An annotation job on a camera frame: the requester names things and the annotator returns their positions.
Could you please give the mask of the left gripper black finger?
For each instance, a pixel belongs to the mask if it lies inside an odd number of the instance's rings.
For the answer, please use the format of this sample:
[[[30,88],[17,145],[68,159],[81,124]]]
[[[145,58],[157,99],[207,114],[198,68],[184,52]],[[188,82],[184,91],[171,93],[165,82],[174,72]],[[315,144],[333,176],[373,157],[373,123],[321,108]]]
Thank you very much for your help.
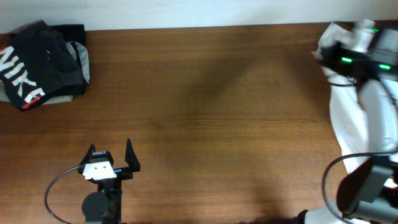
[[[85,165],[85,164],[89,163],[89,161],[90,161],[90,159],[91,159],[91,157],[92,157],[94,152],[96,152],[95,145],[91,144],[89,149],[88,149],[88,151],[87,151],[87,153],[85,154],[85,156],[81,160],[80,165],[82,166],[82,165]]]
[[[131,172],[139,172],[141,170],[141,165],[134,152],[132,142],[129,138],[127,138],[126,143],[125,161],[128,164]]]

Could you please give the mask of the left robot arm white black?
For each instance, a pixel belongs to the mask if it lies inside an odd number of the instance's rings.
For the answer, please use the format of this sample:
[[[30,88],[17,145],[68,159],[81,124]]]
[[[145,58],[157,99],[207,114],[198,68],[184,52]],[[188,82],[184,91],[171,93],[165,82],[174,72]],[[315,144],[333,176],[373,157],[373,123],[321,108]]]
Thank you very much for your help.
[[[84,199],[81,210],[85,223],[117,224],[121,222],[122,182],[132,180],[141,165],[130,139],[126,142],[126,167],[114,168],[109,151],[96,151],[92,144],[80,162],[78,173],[97,186],[97,191]]]

